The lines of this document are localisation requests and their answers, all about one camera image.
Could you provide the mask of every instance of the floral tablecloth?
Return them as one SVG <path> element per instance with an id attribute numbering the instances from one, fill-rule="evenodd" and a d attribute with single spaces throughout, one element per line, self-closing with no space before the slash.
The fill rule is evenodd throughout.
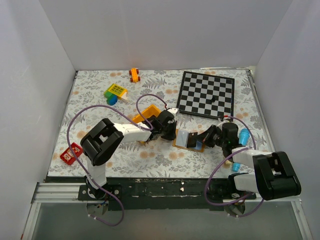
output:
<path id="1" fill-rule="evenodd" d="M 264 133 L 263 122 L 258 114 L 252 88 L 245 69 L 195 69 L 188 70 L 197 73 L 212 74 L 235 79 L 234 114 L 245 121 L 252 130 L 257 148 L 270 151 Z M 129 118 L 137 114 L 136 100 L 143 94 L 156 94 L 163 98 L 169 107 L 176 107 L 183 70 L 140 70 L 141 81 L 131 83 L 129 71 L 79 71 L 68 101 L 65 116 L 58 135 L 54 153 L 51 159 L 48 176 L 50 177 L 82 177 L 85 172 L 77 162 L 67 165 L 60 159 L 60 154 L 67 149 L 66 132 L 70 120 L 81 109 L 106 104 L 104 91 L 113 83 L 128 89 L 128 102 L 118 100 L 114 107 Z M 150 104 L 155 104 L 160 110 L 163 103 L 155 97 L 142 98 L 139 104 L 141 110 Z M 80 144 L 82 137 L 101 119 L 109 118 L 114 123 L 125 124 L 127 121 L 117 113 L 107 108 L 92 108 L 80 115 L 73 123 L 70 131 L 70 141 Z M 217 120 L 196 117 L 186 114 L 177 115 L 177 128 L 190 132 L 203 132 Z M 239 129 L 243 126 L 235 121 Z M 128 142 L 119 146 L 105 170 L 107 177 L 135 178 L 207 178 L 212 170 L 224 159 L 222 150 L 215 146 L 206 147 L 204 152 L 194 152 L 172 146 L 172 142 L 162 138 L 147 144 Z M 86 156 L 80 160 L 87 166 Z M 240 172 L 252 172 L 252 169 L 242 166 Z M 226 177 L 231 173 L 231 167 L 220 168 L 215 177 Z"/>

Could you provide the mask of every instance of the blue tube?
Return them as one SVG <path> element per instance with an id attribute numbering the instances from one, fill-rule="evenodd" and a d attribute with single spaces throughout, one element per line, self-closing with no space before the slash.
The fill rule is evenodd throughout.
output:
<path id="1" fill-rule="evenodd" d="M 239 134 L 239 144 L 241 144 L 242 146 L 246 146 L 249 138 L 250 138 L 250 133 L 248 129 L 243 128 Z M 232 164 L 232 171 L 237 173 L 239 171 L 240 166 L 241 166 L 240 163 Z"/>

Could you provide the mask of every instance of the white wall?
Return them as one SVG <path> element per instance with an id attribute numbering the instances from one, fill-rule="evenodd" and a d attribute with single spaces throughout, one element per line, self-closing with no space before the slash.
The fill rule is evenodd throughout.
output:
<path id="1" fill-rule="evenodd" d="M 287 152 L 302 185 L 302 206 L 320 239 L 320 1 L 293 0 L 255 71 L 277 150 Z"/>
<path id="2" fill-rule="evenodd" d="M 256 65 L 292 0 L 40 0 L 76 70 Z"/>
<path id="3" fill-rule="evenodd" d="M 38 0 L 0 0 L 0 239 L 20 239 L 75 70 Z"/>

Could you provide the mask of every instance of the checkerboard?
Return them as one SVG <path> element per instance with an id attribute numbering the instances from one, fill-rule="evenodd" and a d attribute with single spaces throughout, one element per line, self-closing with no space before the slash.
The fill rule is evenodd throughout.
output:
<path id="1" fill-rule="evenodd" d="M 185 71 L 176 107 L 182 114 L 209 119 L 233 116 L 234 92 L 233 78 Z"/>

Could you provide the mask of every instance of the orange toy car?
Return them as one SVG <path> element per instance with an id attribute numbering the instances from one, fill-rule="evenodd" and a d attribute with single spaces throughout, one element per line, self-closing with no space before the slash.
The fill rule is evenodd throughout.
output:
<path id="1" fill-rule="evenodd" d="M 131 68 L 131 70 L 129 71 L 129 74 L 132 76 L 130 78 L 130 81 L 132 83 L 136 83 L 140 81 L 140 77 L 138 76 L 138 73 L 139 73 L 139 69 L 136 69 L 136 68 Z"/>

